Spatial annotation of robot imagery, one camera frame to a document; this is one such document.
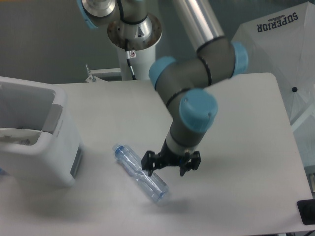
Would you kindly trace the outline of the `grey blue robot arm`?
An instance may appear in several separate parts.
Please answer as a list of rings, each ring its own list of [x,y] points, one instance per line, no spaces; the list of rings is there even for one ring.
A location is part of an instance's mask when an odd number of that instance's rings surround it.
[[[175,0],[173,5],[187,32],[196,57],[177,62],[173,57],[144,55],[161,38],[159,20],[148,12],[146,0],[79,0],[81,15],[92,29],[107,26],[118,50],[125,80],[149,79],[172,116],[161,151],[147,151],[141,167],[148,175],[164,167],[180,168],[184,175],[198,169],[196,150],[213,124],[218,105],[205,88],[242,74],[248,53],[239,42],[230,42],[206,0]]]

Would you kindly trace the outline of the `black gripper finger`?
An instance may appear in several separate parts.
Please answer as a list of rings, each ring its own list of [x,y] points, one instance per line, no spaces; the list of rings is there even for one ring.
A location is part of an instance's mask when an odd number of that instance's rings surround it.
[[[155,154],[153,151],[146,151],[141,160],[142,170],[147,172],[149,177],[152,176],[154,170],[162,168],[160,153]]]
[[[193,153],[186,152],[180,160],[180,176],[183,177],[186,172],[190,170],[197,170],[201,163],[201,155],[199,151]]]

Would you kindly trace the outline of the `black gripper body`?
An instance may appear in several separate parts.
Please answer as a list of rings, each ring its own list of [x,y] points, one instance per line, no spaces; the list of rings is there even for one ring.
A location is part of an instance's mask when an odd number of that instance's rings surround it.
[[[168,147],[167,144],[163,144],[157,160],[157,168],[162,169],[164,167],[181,167],[184,168],[189,161],[189,152],[184,155],[177,155]]]

